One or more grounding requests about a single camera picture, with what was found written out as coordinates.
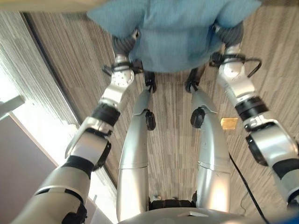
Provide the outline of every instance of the blue cloth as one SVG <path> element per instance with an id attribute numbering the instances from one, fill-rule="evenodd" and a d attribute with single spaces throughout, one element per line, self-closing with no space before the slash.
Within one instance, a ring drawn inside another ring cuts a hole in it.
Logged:
<path id="1" fill-rule="evenodd" d="M 111 0 L 87 15 L 110 34 L 125 38 L 139 30 L 130 60 L 148 71 L 199 67 L 221 46 L 217 21 L 230 28 L 259 6 L 258 0 Z"/>

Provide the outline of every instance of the black bracket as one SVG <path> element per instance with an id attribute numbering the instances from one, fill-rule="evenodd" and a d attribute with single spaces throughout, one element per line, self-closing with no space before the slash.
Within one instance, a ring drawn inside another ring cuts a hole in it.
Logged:
<path id="1" fill-rule="evenodd" d="M 105 147 L 101 157 L 99 158 L 99 161 L 93 167 L 93 171 L 101 168 L 105 164 L 106 159 L 110 153 L 110 150 L 111 150 L 111 143 L 107 142 L 106 147 Z"/>
<path id="2" fill-rule="evenodd" d="M 156 92 L 157 85 L 155 82 L 155 73 L 151 71 L 143 71 L 144 74 L 144 81 L 145 86 L 149 86 L 149 90 L 152 90 L 152 92 Z"/>

